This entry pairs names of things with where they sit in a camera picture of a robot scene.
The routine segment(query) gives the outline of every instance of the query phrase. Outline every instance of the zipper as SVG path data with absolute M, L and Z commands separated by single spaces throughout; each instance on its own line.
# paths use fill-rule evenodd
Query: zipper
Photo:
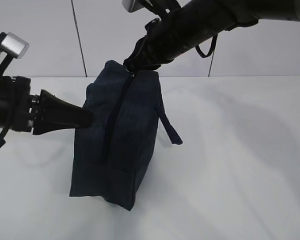
M 118 101 L 114 105 L 109 118 L 106 122 L 105 129 L 104 129 L 104 137 L 103 137 L 103 143 L 102 143 L 102 152 L 101 152 L 101 164 L 105 164 L 108 161 L 109 151 L 110 151 L 110 145 L 111 140 L 114 135 L 114 130 L 116 127 L 117 119 L 121 110 L 121 107 L 124 103 L 125 97 L 128 93 L 128 90 L 135 79 L 135 75 L 131 74 L 124 82 L 122 86 L 122 90 L 119 96 Z

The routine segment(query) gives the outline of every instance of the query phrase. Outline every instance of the white surface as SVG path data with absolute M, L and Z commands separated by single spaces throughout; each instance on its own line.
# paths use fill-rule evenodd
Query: white surface
M 211 76 L 300 76 L 300 22 L 261 20 L 221 33 Z
M 146 9 L 128 13 L 120 0 L 74 0 L 74 7 L 89 77 L 98 76 L 108 60 L 122 64 L 133 52 L 137 40 L 146 35 L 145 25 L 156 18 Z M 209 47 L 209 41 L 202 44 L 205 52 Z M 159 74 L 163 77 L 205 77 L 210 62 L 210 58 L 200 58 L 193 49 L 161 67 Z
M 30 43 L 8 75 L 85 76 L 70 0 L 0 0 L 1 32 Z
M 36 78 L 81 105 L 93 78 Z M 300 77 L 161 78 L 166 112 L 128 212 L 69 198 L 73 130 L 10 132 L 0 151 L 0 240 L 300 240 Z

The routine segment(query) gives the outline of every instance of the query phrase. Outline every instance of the white table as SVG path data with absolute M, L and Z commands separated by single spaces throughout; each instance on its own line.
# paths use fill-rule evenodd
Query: white table
M 93 78 L 34 78 L 82 105 Z M 131 212 L 68 197 L 73 130 L 10 132 L 0 240 L 300 240 L 300 77 L 161 78 L 184 144 L 159 127 Z

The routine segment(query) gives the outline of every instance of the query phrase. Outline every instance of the fabric bag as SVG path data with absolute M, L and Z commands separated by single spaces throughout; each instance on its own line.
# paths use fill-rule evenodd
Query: fabric bag
M 108 61 L 87 87 L 83 108 L 94 121 L 75 131 L 70 197 L 102 196 L 130 211 L 154 153 L 159 119 L 171 142 L 183 143 L 165 114 L 159 75 L 131 75 Z

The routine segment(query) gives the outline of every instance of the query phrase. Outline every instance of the bag handle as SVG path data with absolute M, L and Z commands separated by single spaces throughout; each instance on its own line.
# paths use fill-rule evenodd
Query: bag handle
M 161 87 L 159 90 L 159 106 L 157 105 L 155 110 L 163 124 L 163 127 L 164 127 L 166 133 L 168 134 L 168 137 L 170 138 L 171 143 L 176 144 L 176 145 L 183 144 L 181 137 L 179 136 L 177 131 L 174 129 L 174 127 L 171 125 L 171 123 L 166 115 L 164 101 L 162 99 Z

